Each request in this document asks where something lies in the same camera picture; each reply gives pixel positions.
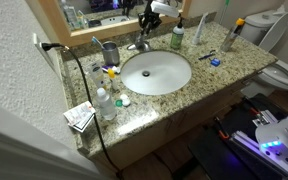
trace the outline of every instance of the cup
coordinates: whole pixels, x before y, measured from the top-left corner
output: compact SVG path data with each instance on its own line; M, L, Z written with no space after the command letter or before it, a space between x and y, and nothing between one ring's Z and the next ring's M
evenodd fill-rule
M103 58L105 65L107 66L117 66L120 64L120 54L118 52L117 45L112 42L108 41L103 43L104 49L102 49L103 52Z

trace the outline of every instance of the toilet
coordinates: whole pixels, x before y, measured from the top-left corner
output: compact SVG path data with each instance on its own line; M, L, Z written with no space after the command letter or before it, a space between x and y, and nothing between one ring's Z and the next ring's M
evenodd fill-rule
M270 10L247 16L240 36L270 51L284 34L288 24L288 12L274 15ZM258 93L270 95L275 89L288 91L288 64L278 60L263 69L241 92L247 97Z

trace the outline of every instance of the backsplash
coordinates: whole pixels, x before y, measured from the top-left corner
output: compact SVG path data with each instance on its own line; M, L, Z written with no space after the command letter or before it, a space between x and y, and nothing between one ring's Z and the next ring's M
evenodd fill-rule
M206 22L213 21L215 16L216 16L216 12L210 13L207 17ZM197 26L199 24L201 18L202 18L202 16L190 18L190 19L184 19L183 20L184 28L190 28L193 26ZM173 28L177 25L177 23L178 22L173 22L173 23L161 25L156 30L151 31L150 34L146 37L146 39L150 39L153 37L157 37L157 36L172 32ZM138 34L139 34L139 31L135 31L135 32L128 33L128 34L123 34L120 36L115 36L115 37L103 39L103 40L101 40L101 42L113 41L117 44L117 46L123 46L126 44L134 43L135 38L136 38L136 36L138 36ZM101 48L99 48L98 45L91 43L91 42L87 43L87 44L82 44L82 45L71 47L71 49L74 51L74 53L78 57L84 57L84 56L87 56L89 54L93 54L93 53L97 53L97 52L101 51ZM63 53L61 51L61 55L62 55L63 61L73 59L69 53Z

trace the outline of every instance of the sink drain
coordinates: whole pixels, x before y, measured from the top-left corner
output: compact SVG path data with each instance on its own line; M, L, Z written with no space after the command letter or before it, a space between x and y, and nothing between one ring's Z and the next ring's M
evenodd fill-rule
M142 72L142 75L144 76L144 77L148 77L148 76L150 76L150 72L149 71L143 71Z

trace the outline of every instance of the toilet tank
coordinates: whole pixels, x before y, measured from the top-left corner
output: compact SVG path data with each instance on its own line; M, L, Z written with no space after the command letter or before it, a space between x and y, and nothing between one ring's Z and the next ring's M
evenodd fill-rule
M247 16L240 36L258 46L268 30L279 18L273 15L274 12L276 10Z

